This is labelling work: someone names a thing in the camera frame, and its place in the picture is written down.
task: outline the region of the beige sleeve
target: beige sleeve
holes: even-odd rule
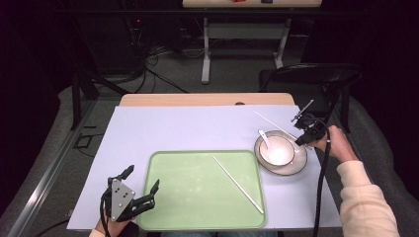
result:
[[[90,233],[89,237],[105,237],[105,235],[97,231],[96,229],[92,229],[92,232]]]
[[[361,161],[338,166],[344,189],[340,216],[345,237],[399,236],[394,214],[381,189],[373,185]]]

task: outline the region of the spoon handle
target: spoon handle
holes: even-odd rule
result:
[[[268,147],[268,150],[269,150],[269,148],[271,148],[271,143],[269,143],[268,136],[266,136],[266,134],[263,130],[259,130],[259,134],[262,136],[262,138],[265,141],[266,146]]]

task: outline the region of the green tray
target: green tray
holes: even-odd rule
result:
[[[248,150],[159,151],[149,162],[144,194],[157,179],[155,207],[137,218],[146,231],[259,228],[261,213],[213,156],[265,211],[258,162]]]

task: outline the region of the black chair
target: black chair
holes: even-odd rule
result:
[[[259,92],[290,93],[300,109],[328,122],[341,97],[341,122],[349,132],[350,85],[362,78],[360,67],[348,63],[301,63],[259,73]]]

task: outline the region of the person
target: person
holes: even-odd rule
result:
[[[351,236],[399,236],[397,223],[390,206],[386,203],[381,189],[373,185],[367,176],[364,164],[358,159],[345,133],[335,125],[329,127],[331,149],[330,156],[340,161],[337,172],[341,176],[343,190],[340,217],[343,234]],[[309,143],[310,146],[325,150],[327,138]],[[118,236],[129,221],[117,223],[110,221],[109,230]],[[226,236],[272,236],[275,232],[229,232]],[[99,220],[90,237],[102,237],[105,234]],[[210,237],[212,233],[164,233],[163,237]]]

